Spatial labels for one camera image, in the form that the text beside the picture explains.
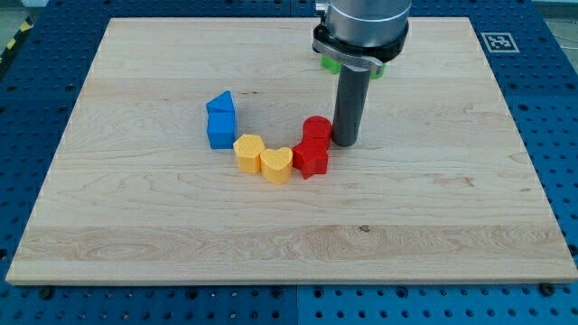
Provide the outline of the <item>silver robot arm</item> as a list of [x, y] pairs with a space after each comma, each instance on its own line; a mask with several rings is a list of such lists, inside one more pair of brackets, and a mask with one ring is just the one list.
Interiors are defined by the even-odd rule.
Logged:
[[411, 0], [317, 1], [321, 21], [313, 29], [312, 49], [378, 75], [403, 50], [411, 8]]

